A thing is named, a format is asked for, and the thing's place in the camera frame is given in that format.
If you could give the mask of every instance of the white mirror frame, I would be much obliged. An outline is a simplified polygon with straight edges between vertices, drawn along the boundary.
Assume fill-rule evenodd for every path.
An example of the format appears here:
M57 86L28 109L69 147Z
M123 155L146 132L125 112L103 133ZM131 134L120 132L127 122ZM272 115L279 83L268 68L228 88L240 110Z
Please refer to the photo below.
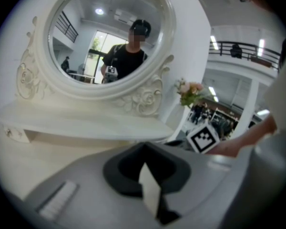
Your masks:
M17 73L17 89L24 99L32 99L36 93L43 98L47 93L59 92L81 100L113 100L135 92L147 83L155 74L162 73L162 67L172 60L168 57L174 40L176 16L170 0L155 0L161 13L161 30L154 53L135 72L125 78L110 83L91 85L80 83L66 77L59 70L58 63L52 58L52 38L55 23L63 7L70 0L50 0L44 14L33 19L35 31L27 35L30 43L23 54Z

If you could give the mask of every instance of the railing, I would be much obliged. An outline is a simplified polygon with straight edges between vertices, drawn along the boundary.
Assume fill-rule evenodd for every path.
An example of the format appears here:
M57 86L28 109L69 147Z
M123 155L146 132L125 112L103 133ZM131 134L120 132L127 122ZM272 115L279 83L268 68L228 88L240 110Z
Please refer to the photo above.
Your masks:
M216 42L218 49L215 49L213 42L210 42L209 54L227 55L233 58L252 61L268 68L278 70L281 54L273 50L263 48L262 56L258 56L259 46L242 42Z
M64 12L61 12L59 15L57 21L56 21L56 27L66 35L73 43L75 42L78 33L75 30L75 28L72 26L71 22L68 20L66 14Z

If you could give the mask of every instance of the table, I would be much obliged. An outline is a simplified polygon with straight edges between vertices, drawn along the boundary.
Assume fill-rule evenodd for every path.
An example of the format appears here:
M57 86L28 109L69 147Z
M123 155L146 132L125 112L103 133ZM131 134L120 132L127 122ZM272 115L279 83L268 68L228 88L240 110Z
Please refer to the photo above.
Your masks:
M80 77L91 78L90 84L92 84L93 83L92 81L95 79L94 76L91 76L91 75L88 75L88 74L69 73L69 75L76 75L76 76L80 76Z

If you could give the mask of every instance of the black t-shirt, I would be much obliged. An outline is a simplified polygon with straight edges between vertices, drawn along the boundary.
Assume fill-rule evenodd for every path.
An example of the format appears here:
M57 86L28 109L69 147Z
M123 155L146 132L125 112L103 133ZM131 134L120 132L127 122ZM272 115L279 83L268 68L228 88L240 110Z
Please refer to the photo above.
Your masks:
M143 50L131 53L126 50L126 44L113 46L103 62L107 66L117 69L118 79L122 79L134 72L145 60L147 55Z

